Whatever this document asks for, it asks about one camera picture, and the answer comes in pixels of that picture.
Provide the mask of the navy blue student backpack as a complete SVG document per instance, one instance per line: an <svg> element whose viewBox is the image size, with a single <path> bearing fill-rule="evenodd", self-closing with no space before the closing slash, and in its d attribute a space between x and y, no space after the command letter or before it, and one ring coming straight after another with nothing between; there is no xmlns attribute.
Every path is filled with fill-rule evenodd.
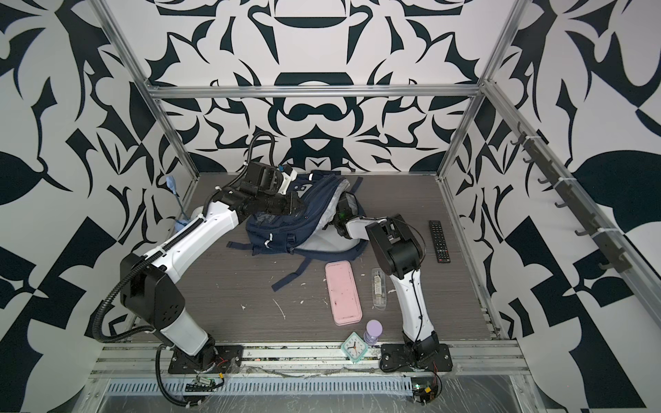
<svg viewBox="0 0 661 413"><path fill-rule="evenodd" d="M315 171L298 177L289 190L297 192L306 205L305 210L295 215L260 213L252 216L245 223L249 242L229 242L227 248L249 251L253 256L303 256L304 261L297 270L271 286L275 292L301 276L314 260L324 263L353 261L367 249L368 241L339 236L332 220L341 194L356 195L362 183L361 177L350 182L331 171Z"/></svg>

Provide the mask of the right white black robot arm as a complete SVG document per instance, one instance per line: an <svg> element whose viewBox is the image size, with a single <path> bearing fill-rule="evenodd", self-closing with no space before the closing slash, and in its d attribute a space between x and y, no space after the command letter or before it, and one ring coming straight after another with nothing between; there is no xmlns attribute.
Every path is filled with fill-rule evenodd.
<svg viewBox="0 0 661 413"><path fill-rule="evenodd" d="M370 242L381 271L394 284L405 346L416 361L431 356L439 341L423 297L421 269L426 251L422 235L399 214L385 218L359 214L356 196L348 192L339 198L333 225L346 239Z"/></svg>

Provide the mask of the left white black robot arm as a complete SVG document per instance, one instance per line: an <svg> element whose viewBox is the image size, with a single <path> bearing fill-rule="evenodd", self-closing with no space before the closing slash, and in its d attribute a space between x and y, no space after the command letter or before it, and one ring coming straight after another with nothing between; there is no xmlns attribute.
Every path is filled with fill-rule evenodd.
<svg viewBox="0 0 661 413"><path fill-rule="evenodd" d="M122 278L96 312L94 339L110 343L151 333L197 368L211 368L216 361L215 341L189 314L177 284L209 247L252 215L293 215L304 209L303 201L288 189L297 175L290 166L250 162L233 181L216 188L180 232L143 256L126 256L120 265ZM115 299L142 318L144 325L122 334L104 334L103 320Z"/></svg>

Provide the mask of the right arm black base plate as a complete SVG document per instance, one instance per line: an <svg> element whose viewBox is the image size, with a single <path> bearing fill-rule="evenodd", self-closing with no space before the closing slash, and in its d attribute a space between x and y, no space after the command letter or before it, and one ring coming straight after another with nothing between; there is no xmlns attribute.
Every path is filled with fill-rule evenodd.
<svg viewBox="0 0 661 413"><path fill-rule="evenodd" d="M449 347L439 344L435 349L416 352L403 343L380 346L379 368L384 373L395 372L439 372L448 373L454 368Z"/></svg>

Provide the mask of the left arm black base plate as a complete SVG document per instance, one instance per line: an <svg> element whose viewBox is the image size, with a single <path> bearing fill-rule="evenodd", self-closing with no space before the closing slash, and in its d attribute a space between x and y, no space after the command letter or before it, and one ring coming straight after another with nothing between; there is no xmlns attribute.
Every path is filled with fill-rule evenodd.
<svg viewBox="0 0 661 413"><path fill-rule="evenodd" d="M167 372L169 374L207 374L228 373L242 364L244 347L241 345L210 344L202 348L195 356L186 354L179 348L173 350Z"/></svg>

